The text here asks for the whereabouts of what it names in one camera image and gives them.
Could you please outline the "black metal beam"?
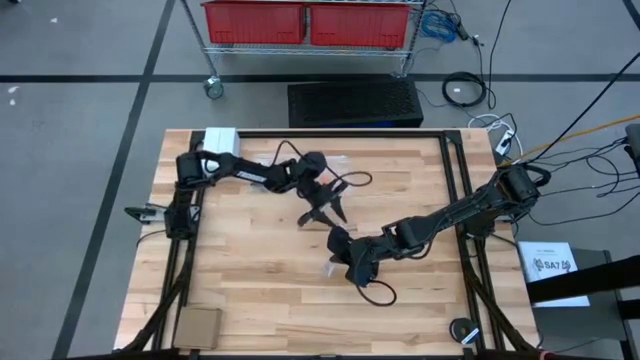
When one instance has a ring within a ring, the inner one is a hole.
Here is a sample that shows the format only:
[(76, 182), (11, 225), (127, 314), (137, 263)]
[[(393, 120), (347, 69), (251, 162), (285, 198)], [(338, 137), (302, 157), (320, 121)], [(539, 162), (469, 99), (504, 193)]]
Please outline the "black metal beam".
[(640, 286), (640, 255), (527, 284), (532, 303)]

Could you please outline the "black tape roll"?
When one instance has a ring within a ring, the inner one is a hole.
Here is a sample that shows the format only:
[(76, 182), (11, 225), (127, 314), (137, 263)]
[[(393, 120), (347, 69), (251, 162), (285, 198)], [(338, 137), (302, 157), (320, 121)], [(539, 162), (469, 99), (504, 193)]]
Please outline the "black tape roll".
[(451, 337), (462, 345), (474, 343), (480, 335), (480, 327), (469, 318), (455, 318), (449, 325)]

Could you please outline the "grey side cart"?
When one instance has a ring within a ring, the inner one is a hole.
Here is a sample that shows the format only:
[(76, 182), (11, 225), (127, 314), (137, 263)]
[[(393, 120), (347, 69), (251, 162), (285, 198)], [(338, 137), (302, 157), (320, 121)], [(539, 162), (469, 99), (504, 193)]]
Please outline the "grey side cart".
[[(566, 243), (523, 243), (520, 259), (527, 284), (614, 262), (607, 251), (573, 249)], [(620, 290), (532, 303), (538, 330), (550, 337), (617, 341), (626, 359), (638, 357), (630, 320), (640, 320), (640, 299), (624, 300)]]

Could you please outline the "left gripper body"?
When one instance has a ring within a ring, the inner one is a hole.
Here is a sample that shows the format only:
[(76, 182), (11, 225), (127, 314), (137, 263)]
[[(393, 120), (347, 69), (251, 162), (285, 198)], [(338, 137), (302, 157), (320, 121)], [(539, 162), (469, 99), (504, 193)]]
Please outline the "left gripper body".
[(306, 200), (311, 209), (323, 210), (326, 205), (331, 207), (331, 200), (340, 196), (347, 189), (348, 184), (335, 178), (329, 183), (320, 183), (311, 175), (302, 175), (297, 179), (297, 195)]

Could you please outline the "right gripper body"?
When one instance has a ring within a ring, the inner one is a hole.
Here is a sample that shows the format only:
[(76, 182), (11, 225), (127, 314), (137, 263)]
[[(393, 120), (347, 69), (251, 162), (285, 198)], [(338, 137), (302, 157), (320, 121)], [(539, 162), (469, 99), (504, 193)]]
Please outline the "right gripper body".
[(396, 240), (397, 237), (389, 228), (384, 228), (379, 236), (352, 238), (350, 246), (352, 264), (358, 259), (366, 262), (399, 259), (400, 249)]

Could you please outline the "brown cardboard sheet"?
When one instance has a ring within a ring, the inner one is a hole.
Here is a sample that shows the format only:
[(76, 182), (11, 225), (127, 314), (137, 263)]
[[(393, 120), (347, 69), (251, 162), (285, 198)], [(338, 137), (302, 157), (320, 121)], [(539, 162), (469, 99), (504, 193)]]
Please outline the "brown cardboard sheet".
[(214, 350), (218, 345), (222, 317), (223, 311), (218, 308), (184, 307), (178, 319), (173, 346)]

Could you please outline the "black perforated case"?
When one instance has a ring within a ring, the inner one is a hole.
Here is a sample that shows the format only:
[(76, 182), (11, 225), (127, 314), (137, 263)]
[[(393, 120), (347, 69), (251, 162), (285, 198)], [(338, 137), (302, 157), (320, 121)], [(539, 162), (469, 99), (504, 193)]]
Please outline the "black perforated case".
[(407, 79), (296, 84), (287, 96), (291, 128), (418, 128), (424, 120)]

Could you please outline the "white power strip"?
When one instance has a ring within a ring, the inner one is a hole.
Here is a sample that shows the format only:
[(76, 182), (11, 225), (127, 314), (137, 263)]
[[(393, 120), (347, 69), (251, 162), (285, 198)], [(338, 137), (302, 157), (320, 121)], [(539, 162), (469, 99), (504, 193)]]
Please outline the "white power strip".
[(498, 144), (496, 145), (495, 152), (501, 156), (506, 155), (511, 149), (511, 144), (514, 137), (515, 137), (515, 131), (511, 129), (507, 129), (503, 133)]

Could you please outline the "white cardboard box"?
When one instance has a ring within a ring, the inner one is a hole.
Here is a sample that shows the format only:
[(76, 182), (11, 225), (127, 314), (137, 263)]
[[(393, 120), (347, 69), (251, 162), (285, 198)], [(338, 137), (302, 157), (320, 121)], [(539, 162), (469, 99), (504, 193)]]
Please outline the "white cardboard box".
[(240, 138), (233, 127), (208, 127), (205, 131), (201, 165), (206, 176), (222, 168), (232, 169), (240, 155)]

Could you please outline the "red plastic bin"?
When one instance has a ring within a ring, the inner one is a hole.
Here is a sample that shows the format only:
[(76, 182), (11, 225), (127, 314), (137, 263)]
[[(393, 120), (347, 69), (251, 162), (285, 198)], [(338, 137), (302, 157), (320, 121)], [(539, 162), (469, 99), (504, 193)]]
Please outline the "red plastic bin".
[(311, 43), (319, 46), (401, 48), (409, 12), (407, 5), (311, 5)]
[(211, 1), (202, 3), (214, 44), (301, 44), (305, 6), (290, 2)]

